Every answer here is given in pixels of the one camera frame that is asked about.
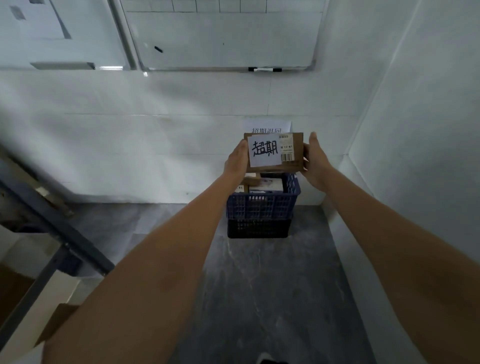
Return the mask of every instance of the plastic crate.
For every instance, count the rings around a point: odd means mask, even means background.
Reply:
[[[228,220],[227,236],[231,239],[286,238],[292,219]]]
[[[227,200],[227,218],[235,220],[286,220],[300,195],[300,185],[294,173],[261,173],[262,177],[281,178],[282,192],[268,194],[236,193]]]

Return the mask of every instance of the paper on whiteboard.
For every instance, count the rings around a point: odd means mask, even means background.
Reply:
[[[250,167],[282,164],[280,134],[256,134],[247,139]]]
[[[245,118],[243,119],[244,133],[289,133],[291,121],[272,118]]]
[[[25,38],[65,38],[50,0],[9,0],[8,6]]]

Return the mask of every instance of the gray floor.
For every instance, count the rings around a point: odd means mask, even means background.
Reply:
[[[114,263],[183,205],[76,206],[73,225]],[[375,363],[320,207],[297,206],[287,239],[217,228],[192,319],[170,363]],[[95,272],[83,267],[81,275]]]

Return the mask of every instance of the person's right hand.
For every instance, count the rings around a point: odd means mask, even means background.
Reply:
[[[316,189],[327,192],[325,178],[334,168],[328,161],[325,152],[320,148],[317,133],[312,132],[308,139],[309,144],[303,143],[303,166],[306,170],[302,172],[308,182]]]

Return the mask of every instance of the forearm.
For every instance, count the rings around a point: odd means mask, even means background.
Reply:
[[[44,363],[166,362],[234,184],[223,175],[150,233],[58,330]]]
[[[340,172],[329,172],[325,184],[425,358],[431,363],[478,362],[480,267]]]

